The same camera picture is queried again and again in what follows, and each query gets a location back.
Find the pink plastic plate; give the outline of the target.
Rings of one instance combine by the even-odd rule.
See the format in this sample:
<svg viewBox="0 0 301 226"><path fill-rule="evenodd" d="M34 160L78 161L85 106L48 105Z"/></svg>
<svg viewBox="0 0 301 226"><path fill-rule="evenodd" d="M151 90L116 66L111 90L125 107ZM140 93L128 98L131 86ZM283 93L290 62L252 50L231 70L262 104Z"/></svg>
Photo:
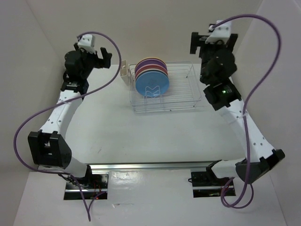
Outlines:
<svg viewBox="0 0 301 226"><path fill-rule="evenodd" d="M147 71L147 70L160 70L160 71L163 71L164 73L168 74L167 69L165 67L160 66L160 65L151 65L151 64L142 66L135 72L135 74L140 74L143 71Z"/></svg>

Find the purple plastic plate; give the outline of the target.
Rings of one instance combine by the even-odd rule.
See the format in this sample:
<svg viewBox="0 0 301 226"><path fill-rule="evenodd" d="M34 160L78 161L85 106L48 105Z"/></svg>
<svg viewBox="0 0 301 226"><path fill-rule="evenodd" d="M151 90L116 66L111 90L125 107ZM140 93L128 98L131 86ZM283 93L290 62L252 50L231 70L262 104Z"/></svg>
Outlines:
<svg viewBox="0 0 301 226"><path fill-rule="evenodd" d="M160 61L158 61L158 60L145 60L145 61L140 62L140 63L138 63L138 64L136 65L135 71L137 71L137 70L138 70L139 68L141 68L142 66L149 65L149 64L151 64L151 65L160 65L160 66L163 66L163 67L167 68L167 65L166 65L165 63L160 62Z"/></svg>

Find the cream plastic plate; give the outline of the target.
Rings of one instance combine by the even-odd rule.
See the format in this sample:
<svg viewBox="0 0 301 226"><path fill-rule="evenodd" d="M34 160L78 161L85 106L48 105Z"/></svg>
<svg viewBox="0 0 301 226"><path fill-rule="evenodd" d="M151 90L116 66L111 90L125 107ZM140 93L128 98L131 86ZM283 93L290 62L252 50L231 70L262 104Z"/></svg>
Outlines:
<svg viewBox="0 0 301 226"><path fill-rule="evenodd" d="M165 76L168 76L168 73L167 73L167 72L162 71L162 70L160 70L160 69L149 69L149 70L144 70L144 71L142 71L142 72L140 72L140 73L137 73L137 74L135 75L135 77L138 78L139 76L141 76L141 75L143 75L143 74L145 74L145 73L148 73L148 72L163 73Z"/></svg>

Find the blue plastic plate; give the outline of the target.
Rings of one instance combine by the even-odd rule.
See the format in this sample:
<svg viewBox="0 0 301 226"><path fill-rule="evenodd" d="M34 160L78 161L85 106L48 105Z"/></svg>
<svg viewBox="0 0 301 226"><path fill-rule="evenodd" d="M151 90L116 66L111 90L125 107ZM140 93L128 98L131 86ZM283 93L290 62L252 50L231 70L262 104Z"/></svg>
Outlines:
<svg viewBox="0 0 301 226"><path fill-rule="evenodd" d="M135 80L135 88L144 97L157 97L169 89L169 78L163 73L148 72Z"/></svg>

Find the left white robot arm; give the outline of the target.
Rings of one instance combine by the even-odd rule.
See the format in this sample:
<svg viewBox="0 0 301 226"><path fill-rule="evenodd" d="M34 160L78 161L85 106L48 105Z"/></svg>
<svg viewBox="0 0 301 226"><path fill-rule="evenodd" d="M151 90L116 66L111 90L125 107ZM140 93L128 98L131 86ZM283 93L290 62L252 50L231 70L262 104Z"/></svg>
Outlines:
<svg viewBox="0 0 301 226"><path fill-rule="evenodd" d="M88 76L94 68L110 68L112 54L100 48L103 57L99 58L92 46L76 43L74 47L64 56L65 71L57 102L59 106L39 131L29 133L28 143L36 165L58 168L73 175L81 187L88 188L94 180L91 167L72 156L65 136L77 108L84 100L83 95L87 93Z"/></svg>

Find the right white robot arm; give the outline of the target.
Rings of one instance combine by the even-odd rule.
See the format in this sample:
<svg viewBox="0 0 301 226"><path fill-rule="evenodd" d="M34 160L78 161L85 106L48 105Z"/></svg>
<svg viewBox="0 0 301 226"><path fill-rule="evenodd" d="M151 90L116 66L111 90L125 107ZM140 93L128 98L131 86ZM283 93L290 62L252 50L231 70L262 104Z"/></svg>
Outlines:
<svg viewBox="0 0 301 226"><path fill-rule="evenodd" d="M206 180L211 185L222 178L240 178L252 184L272 170L285 157L283 150L275 149L262 135L251 116L244 109L244 101L238 89L230 80L236 72L232 53L238 38L231 34L223 40L218 38L207 42L207 35L191 34L190 53L200 49L200 82L206 85L204 94L213 109L230 125L240 141L245 157L225 161L217 160L206 168Z"/></svg>

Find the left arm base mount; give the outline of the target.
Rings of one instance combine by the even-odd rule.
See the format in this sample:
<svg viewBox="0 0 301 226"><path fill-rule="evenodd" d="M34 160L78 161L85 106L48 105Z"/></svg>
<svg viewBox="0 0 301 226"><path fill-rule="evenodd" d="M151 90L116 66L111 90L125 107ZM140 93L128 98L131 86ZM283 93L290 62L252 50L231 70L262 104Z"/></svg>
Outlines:
<svg viewBox="0 0 301 226"><path fill-rule="evenodd" d="M108 173L96 173L89 174L83 178L76 178L82 191L104 191L108 188ZM76 181L72 177L67 177L65 186L66 190L79 190Z"/></svg>

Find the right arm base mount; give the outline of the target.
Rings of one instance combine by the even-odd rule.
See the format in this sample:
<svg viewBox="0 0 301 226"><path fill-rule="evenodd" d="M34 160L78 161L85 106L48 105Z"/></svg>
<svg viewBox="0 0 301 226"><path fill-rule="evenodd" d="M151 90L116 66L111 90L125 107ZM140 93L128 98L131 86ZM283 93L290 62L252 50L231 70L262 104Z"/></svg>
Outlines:
<svg viewBox="0 0 301 226"><path fill-rule="evenodd" d="M188 182L192 183L193 188L202 189L222 189L230 178L216 178L210 176L205 171L191 172Z"/></svg>

